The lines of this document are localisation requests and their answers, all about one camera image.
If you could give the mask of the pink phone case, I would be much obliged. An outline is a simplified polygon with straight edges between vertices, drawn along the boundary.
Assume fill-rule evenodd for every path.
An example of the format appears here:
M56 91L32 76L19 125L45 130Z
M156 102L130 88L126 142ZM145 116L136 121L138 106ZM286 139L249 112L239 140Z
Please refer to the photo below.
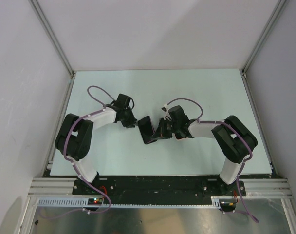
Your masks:
M176 138L177 140L182 140L182 139L184 139L182 136L175 136L175 138Z

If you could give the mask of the small black phone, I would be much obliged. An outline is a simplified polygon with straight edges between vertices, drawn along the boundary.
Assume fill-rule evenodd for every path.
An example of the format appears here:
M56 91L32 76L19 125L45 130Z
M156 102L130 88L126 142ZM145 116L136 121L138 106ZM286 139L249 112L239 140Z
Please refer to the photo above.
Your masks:
M154 134L154 128L150 116L145 116L137 122L141 134L151 136Z

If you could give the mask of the black phone case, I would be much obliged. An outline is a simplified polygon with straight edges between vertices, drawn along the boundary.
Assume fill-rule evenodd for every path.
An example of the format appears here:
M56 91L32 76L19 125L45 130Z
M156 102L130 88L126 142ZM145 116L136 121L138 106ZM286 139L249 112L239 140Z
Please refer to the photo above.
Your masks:
M155 139L152 139L152 135L154 134L154 129L152 127L139 126L139 131L145 144L156 142Z

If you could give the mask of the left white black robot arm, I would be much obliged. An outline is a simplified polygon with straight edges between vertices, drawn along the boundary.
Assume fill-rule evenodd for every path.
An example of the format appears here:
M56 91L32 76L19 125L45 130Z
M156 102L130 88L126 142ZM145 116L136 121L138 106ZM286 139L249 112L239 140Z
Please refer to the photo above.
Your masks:
M116 100L99 111L82 117L74 114L65 116L55 139L55 148L72 164L78 177L84 181L83 189L87 193L93 195L100 190L100 182L95 179L97 170L88 159L93 131L118 122L125 128L134 128L137 123L132 112L134 107L131 97L119 94Z

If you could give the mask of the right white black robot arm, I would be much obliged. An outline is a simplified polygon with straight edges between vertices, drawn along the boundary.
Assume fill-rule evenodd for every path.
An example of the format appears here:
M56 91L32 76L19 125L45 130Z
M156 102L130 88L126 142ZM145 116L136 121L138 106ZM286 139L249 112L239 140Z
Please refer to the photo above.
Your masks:
M224 120L189 119L179 105L170 109L163 108L165 116L149 140L212 138L215 139L225 156L224 164L217 183L218 192L229 195L239 182L239 176L247 161L253 157L258 145L256 137L234 115Z

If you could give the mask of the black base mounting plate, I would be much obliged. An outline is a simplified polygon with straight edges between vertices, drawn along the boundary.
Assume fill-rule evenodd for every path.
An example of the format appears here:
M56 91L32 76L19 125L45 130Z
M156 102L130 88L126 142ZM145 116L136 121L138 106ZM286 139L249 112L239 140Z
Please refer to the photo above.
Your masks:
M208 205L212 196L246 196L243 181L222 187L219 176L100 176L94 188L114 205Z

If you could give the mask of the left controller board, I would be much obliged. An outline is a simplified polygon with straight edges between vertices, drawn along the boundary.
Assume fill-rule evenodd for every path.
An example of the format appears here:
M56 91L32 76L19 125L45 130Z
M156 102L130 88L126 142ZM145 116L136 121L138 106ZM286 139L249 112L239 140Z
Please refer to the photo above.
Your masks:
M103 198L89 198L88 199L88 205L101 205L103 203Z

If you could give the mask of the controller board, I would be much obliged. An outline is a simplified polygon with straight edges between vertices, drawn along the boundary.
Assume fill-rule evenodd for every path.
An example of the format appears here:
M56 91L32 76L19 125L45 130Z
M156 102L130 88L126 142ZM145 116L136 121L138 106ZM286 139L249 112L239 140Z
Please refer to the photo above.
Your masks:
M89 198L88 199L88 205L101 205L103 203L103 198Z
M234 201L223 200L223 201L220 201L220 210L222 212L225 212L225 213L234 212L237 202L238 202L238 200L234 200Z

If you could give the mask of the right controller board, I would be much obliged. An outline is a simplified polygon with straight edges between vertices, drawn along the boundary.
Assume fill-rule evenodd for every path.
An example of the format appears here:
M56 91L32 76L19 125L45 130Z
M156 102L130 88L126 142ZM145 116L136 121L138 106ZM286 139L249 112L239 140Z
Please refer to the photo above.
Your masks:
M223 200L223 201L220 201L220 210L222 212L225 212L225 213L234 212L237 202L238 202L238 200L234 200L234 201Z

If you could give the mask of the aluminium front frame rail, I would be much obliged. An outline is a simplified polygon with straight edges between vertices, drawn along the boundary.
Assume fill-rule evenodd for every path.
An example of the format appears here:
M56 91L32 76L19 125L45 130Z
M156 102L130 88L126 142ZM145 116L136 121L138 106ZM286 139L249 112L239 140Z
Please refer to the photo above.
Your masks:
M34 178L28 196L72 197L74 178ZM293 198L287 179L243 179L247 198Z

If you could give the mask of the left aluminium corner post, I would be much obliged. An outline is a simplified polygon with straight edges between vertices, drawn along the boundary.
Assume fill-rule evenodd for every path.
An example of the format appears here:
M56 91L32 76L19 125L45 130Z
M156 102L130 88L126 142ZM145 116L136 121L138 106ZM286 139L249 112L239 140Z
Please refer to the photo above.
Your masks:
M39 2L37 0L28 0L30 6L32 7L33 11L35 12L39 22L41 23L46 35L48 36L52 46L57 52L57 55L61 59L65 69L67 70L69 76L72 78L75 74L75 71L73 70L69 60L66 57L66 54L64 53L62 46L56 37L56 34L53 31L53 28L51 27L51 24L49 23L44 11L42 10L42 7L40 6Z

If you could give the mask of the aluminium corner post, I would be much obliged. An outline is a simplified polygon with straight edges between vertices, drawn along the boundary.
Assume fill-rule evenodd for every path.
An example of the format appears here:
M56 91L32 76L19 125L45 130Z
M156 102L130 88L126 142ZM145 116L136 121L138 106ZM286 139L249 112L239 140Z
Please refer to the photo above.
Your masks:
M35 12L39 22L41 23L46 35L48 36L52 46L57 52L57 55L61 59L65 69L67 70L69 76L72 78L75 74L75 71L73 70L69 60L66 57L66 54L64 53L62 46L56 37L56 34L53 31L53 28L51 27L51 24L49 23L44 11L42 10L42 7L40 6L39 2L37 0L28 0L30 6L32 7L33 11Z
M247 61L245 62L241 72L245 76L249 68L251 67L252 63L256 59L257 55L261 51L262 47L265 45L268 37L270 36L271 32L273 31L275 25L277 24L279 18L281 17L284 9L286 8L289 0L279 0L274 7L268 21L265 24L255 46L252 49Z

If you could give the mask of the right aluminium corner post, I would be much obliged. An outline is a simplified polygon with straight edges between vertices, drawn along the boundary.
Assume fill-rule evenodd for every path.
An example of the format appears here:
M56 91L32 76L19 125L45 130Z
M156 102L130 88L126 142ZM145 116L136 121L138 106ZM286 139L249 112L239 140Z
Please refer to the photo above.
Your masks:
M270 36L271 32L273 31L275 25L277 24L279 18L281 17L284 9L286 8L289 0L279 0L274 7L268 21L265 24L255 46L252 49L247 61L245 62L241 72L245 76L249 68L251 67L252 63L256 59L257 55L261 51L262 47L265 45L268 37Z

